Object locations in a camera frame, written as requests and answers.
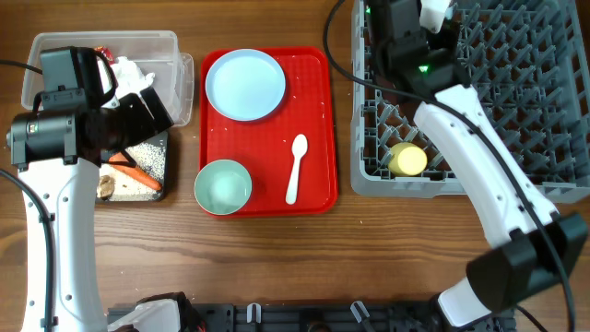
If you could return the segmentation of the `red snack wrapper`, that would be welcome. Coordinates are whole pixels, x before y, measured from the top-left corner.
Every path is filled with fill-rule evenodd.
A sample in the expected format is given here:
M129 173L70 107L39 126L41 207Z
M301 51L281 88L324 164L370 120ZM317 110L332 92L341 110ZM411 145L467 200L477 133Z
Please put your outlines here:
M99 47L95 47L94 50L101 53L107 59L107 62L109 65L112 65L115 63L114 57L113 57L112 52L110 51L109 48L104 47L104 46L99 46Z

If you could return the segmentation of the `yellow plastic cup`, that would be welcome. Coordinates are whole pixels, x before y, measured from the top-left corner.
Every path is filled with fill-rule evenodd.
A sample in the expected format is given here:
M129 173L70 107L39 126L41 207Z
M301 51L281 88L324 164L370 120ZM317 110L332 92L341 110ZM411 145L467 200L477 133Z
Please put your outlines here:
M396 176L416 176L427 167L425 151L412 143L397 143L390 148L390 153L392 158L387 167Z

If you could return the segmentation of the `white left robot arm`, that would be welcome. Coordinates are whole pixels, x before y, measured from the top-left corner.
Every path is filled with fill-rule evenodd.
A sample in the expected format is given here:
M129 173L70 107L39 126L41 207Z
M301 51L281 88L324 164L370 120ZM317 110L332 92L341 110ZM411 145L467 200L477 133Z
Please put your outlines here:
M153 88L107 108L118 83L102 87L106 57L87 47L41 52L43 91L6 135L27 218L25 331L104 331L94 214L101 154L120 152L174 125Z

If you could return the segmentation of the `orange carrot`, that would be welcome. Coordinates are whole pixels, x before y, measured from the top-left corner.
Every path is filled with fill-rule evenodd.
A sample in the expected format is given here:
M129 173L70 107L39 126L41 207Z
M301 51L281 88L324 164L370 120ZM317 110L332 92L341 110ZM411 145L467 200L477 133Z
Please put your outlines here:
M154 191L160 191L162 189L159 181L141 170L136 164L133 164L123 153L116 153L110 156L108 163L115 170L122 172Z

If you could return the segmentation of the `brown food scrap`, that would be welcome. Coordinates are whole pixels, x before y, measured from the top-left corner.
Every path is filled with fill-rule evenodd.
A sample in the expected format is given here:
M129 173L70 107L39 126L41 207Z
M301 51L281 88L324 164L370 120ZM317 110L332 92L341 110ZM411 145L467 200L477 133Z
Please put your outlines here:
M115 181L110 175L102 175L97 186L97 198L109 199L115 190Z

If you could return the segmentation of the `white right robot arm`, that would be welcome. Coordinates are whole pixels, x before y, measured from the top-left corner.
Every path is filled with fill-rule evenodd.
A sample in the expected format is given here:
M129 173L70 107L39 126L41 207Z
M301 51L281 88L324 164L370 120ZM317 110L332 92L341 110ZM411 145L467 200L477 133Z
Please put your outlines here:
M460 27L445 1L371 1L377 82L442 153L480 219L490 250L437 299L445 323L465 328L552 286L568 310L569 277L588 236L577 214L562 216L526 177L492 127L456 55Z

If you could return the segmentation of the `white tissue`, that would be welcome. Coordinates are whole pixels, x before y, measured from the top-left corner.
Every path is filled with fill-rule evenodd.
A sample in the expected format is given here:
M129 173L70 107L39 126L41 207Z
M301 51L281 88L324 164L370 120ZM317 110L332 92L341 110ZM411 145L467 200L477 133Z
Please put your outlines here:
M141 90L152 86L156 77L154 73L144 74L134 61L125 56L118 57L111 69L118 84L115 91L118 100L132 93L139 95Z

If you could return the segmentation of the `green bowl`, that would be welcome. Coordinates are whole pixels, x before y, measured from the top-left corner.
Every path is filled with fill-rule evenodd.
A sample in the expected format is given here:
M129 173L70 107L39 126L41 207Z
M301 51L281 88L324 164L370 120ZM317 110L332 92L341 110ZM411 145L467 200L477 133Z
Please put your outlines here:
M212 215L228 216L243 208L253 191L250 173L235 160L208 163L195 178L195 200Z

